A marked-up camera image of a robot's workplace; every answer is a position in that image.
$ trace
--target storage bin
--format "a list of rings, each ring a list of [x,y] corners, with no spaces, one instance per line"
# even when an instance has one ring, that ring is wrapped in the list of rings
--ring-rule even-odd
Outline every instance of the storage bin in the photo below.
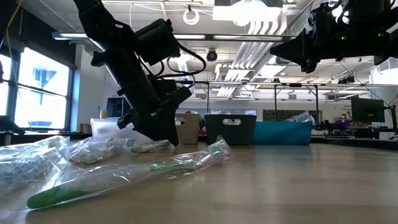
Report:
[[[256,119],[253,115],[206,115],[207,144],[213,144],[219,135],[232,146],[252,144]]]
[[[175,118],[181,122],[181,125],[176,125],[180,144],[198,144],[200,115],[176,114]]]
[[[308,145],[311,141],[312,123],[256,122],[255,144]]]

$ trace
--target white box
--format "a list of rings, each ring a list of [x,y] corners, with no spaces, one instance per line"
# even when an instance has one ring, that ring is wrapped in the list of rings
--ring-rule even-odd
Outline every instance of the white box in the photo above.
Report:
[[[91,130],[93,132],[93,137],[117,137],[117,138],[138,138],[139,143],[146,144],[153,142],[147,136],[133,131],[134,126],[130,123],[124,129],[119,129],[118,127],[119,118],[92,118],[91,119]]]

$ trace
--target teal bin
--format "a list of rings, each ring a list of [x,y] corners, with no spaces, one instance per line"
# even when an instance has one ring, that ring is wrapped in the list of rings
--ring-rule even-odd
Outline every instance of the teal bin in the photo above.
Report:
[[[255,144],[309,145],[312,123],[261,122],[254,129]]]

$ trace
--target security camera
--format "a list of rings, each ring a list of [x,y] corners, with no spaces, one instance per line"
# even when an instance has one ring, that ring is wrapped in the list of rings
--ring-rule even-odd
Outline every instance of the security camera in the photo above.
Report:
[[[217,53],[216,50],[210,49],[209,52],[207,53],[207,61],[209,62],[215,62],[217,61]]]

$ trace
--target window frame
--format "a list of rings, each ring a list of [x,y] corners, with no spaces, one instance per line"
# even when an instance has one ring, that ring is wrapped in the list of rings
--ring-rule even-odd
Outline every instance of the window frame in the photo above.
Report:
[[[54,60],[58,63],[63,64],[62,62],[59,62],[56,58],[50,58],[36,49],[31,50],[37,52],[38,54],[43,55],[44,57],[47,57],[51,60]],[[35,92],[40,92],[46,95],[53,95],[53,96],[60,96],[60,97],[65,97],[66,99],[66,107],[65,107],[65,123],[64,127],[62,129],[57,129],[57,128],[23,128],[27,131],[69,131],[70,130],[70,119],[71,119],[71,109],[72,109],[72,91],[73,91],[73,77],[75,76],[75,68],[71,68],[68,65],[65,65],[69,68],[69,74],[68,74],[68,86],[67,86],[67,95],[63,96],[58,93],[54,93],[51,91],[43,90],[40,88],[36,88],[33,86],[28,86],[28,85],[23,85],[18,82],[19,80],[19,71],[21,68],[21,54],[23,52],[17,52],[16,50],[12,49],[11,54],[12,54],[12,64],[11,66],[15,68],[11,69],[11,74],[10,74],[10,80],[5,80],[4,83],[8,84],[8,99],[7,99],[7,110],[6,110],[6,115],[10,116],[12,118],[12,121],[15,122],[16,118],[16,107],[17,107],[17,98],[18,98],[18,88],[25,88],[27,90],[35,91]],[[0,49],[0,54],[10,57],[9,56],[9,49],[7,46],[3,45]]]

